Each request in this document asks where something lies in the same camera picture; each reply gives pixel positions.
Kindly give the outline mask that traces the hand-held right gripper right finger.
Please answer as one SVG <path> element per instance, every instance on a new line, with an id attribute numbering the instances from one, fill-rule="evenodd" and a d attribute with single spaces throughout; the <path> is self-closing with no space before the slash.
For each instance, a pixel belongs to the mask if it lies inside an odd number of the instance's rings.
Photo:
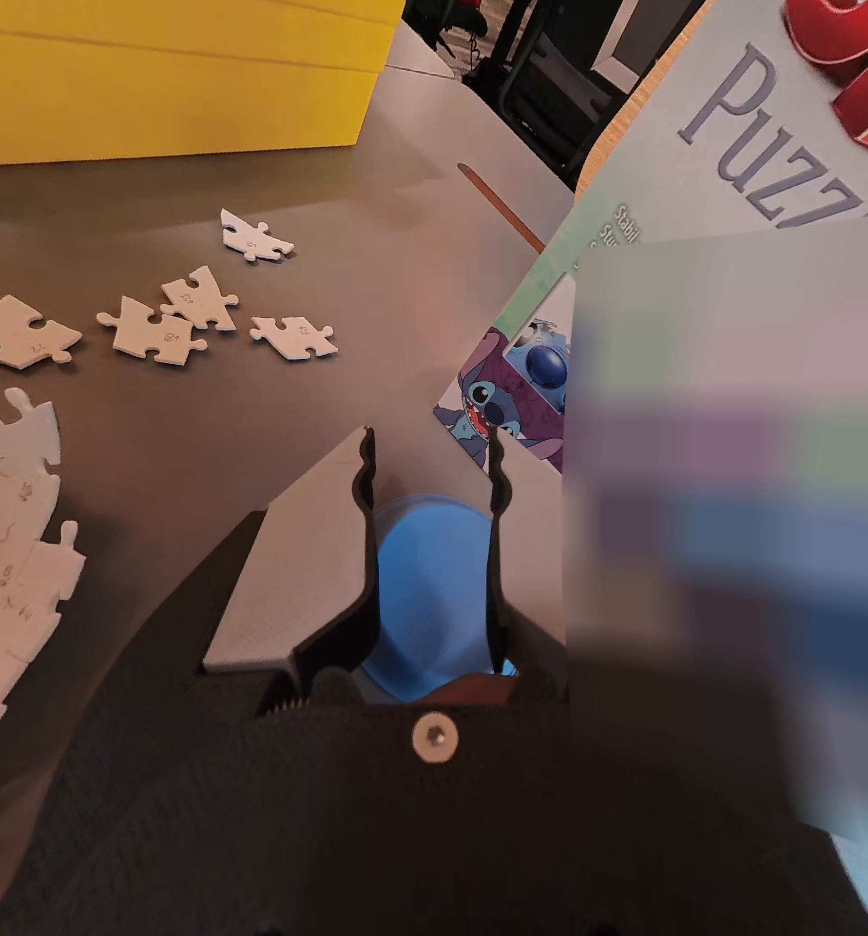
<path id="1" fill-rule="evenodd" d="M 563 594 L 563 479 L 504 429 L 488 444 L 492 522 L 486 638 L 494 672 L 567 674 Z"/>

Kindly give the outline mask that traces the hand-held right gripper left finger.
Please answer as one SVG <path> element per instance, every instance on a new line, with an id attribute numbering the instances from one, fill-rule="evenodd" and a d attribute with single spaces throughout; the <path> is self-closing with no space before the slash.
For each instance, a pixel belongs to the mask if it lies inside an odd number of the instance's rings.
<path id="1" fill-rule="evenodd" d="M 357 670 L 380 637 L 376 440 L 358 427 L 264 513 L 206 651 L 211 673 Z"/>

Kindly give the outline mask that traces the single white puzzle piece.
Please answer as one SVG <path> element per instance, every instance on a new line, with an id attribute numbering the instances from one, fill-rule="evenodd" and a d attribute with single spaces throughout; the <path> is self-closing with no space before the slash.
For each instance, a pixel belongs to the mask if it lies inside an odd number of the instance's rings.
<path id="1" fill-rule="evenodd" d="M 52 320 L 40 328 L 31 326 L 41 320 L 42 314 L 20 299 L 0 298 L 0 364 L 23 370 L 48 358 L 56 364 L 71 362 L 69 348 L 82 334 Z"/>
<path id="2" fill-rule="evenodd" d="M 330 341 L 334 337 L 331 326 L 318 329 L 305 317 L 283 317 L 280 323 L 274 318 L 253 317 L 250 330 L 254 341 L 265 340 L 287 360 L 307 360 L 311 353 L 327 357 L 338 353 Z"/>
<path id="3" fill-rule="evenodd" d="M 193 323 L 164 313 L 155 323 L 154 310 L 136 299 L 122 297 L 118 315 L 99 312 L 96 320 L 116 330 L 113 348 L 133 357 L 146 358 L 155 351 L 154 361 L 183 366 L 192 351 L 204 351 L 206 340 L 193 338 Z"/>
<path id="4" fill-rule="evenodd" d="M 234 294 L 223 295 L 220 292 L 208 266 L 193 271 L 189 281 L 178 279 L 162 285 L 161 290 L 169 300 L 159 306 L 161 313 L 179 315 L 199 330 L 206 330 L 210 321 L 214 322 L 218 332 L 236 330 L 228 309 L 236 306 L 239 298 Z"/>
<path id="5" fill-rule="evenodd" d="M 222 209 L 220 224 L 224 246 L 242 254 L 249 263 L 257 260 L 279 262 L 295 250 L 293 243 L 273 237 L 264 221 L 253 226 L 237 215 Z"/>

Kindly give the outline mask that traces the white assembled puzzle ball section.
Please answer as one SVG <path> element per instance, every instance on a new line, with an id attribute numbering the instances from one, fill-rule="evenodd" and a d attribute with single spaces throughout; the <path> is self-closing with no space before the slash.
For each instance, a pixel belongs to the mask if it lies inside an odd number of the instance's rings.
<path id="1" fill-rule="evenodd" d="M 31 404 L 18 388 L 4 392 L 18 412 L 0 419 L 0 720 L 5 700 L 53 636 L 58 605 L 74 594 L 85 563 L 78 525 L 64 521 L 56 542 L 44 531 L 57 506 L 61 441 L 53 404 Z"/>

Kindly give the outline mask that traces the yellow plastic bin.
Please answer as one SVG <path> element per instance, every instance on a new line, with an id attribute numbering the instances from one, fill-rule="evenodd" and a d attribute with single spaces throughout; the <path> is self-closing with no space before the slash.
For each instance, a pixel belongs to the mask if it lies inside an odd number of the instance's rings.
<path id="1" fill-rule="evenodd" d="M 0 166 L 353 145 L 404 6 L 0 1 Z"/>

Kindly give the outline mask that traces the printed cardboard puzzle box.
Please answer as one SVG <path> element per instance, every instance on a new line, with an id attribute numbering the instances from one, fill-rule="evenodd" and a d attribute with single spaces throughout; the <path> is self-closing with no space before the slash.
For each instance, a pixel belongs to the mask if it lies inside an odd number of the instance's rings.
<path id="1" fill-rule="evenodd" d="M 434 415 L 488 469 L 503 429 L 563 469 L 580 254 L 868 217 L 868 2 L 709 2 Z"/>

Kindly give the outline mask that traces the blue round plastic stand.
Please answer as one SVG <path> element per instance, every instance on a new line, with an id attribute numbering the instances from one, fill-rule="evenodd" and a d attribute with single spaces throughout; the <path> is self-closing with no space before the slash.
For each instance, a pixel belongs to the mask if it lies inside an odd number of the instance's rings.
<path id="1" fill-rule="evenodd" d="M 415 494 L 374 513 L 381 635 L 363 665 L 377 696 L 503 706 L 516 678 L 494 674 L 486 637 L 491 521 L 458 499 Z"/>

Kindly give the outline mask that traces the instruction sign on stand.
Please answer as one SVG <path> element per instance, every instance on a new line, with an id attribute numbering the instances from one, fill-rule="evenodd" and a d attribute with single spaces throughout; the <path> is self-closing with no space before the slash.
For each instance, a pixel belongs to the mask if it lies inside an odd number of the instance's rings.
<path id="1" fill-rule="evenodd" d="M 574 198 L 575 202 L 579 200 L 581 194 L 596 176 L 603 163 L 605 163 L 616 145 L 627 133 L 631 123 L 638 117 L 639 112 L 647 101 L 650 100 L 651 95 L 667 75 L 686 43 L 690 41 L 703 17 L 706 15 L 706 11 L 710 9 L 713 3 L 713 1 L 703 1 L 694 4 L 695 10 L 689 22 L 681 29 L 671 45 L 653 64 L 627 102 L 622 106 L 620 111 L 615 114 L 614 119 L 595 141 L 580 170 Z"/>

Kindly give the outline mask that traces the black office chair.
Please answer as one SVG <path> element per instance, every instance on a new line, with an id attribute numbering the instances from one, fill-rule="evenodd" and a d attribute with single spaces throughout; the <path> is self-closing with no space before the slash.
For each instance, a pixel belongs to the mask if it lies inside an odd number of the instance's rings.
<path id="1" fill-rule="evenodd" d="M 513 2 L 463 84 L 571 189 L 618 90 L 594 73 L 619 1 Z"/>

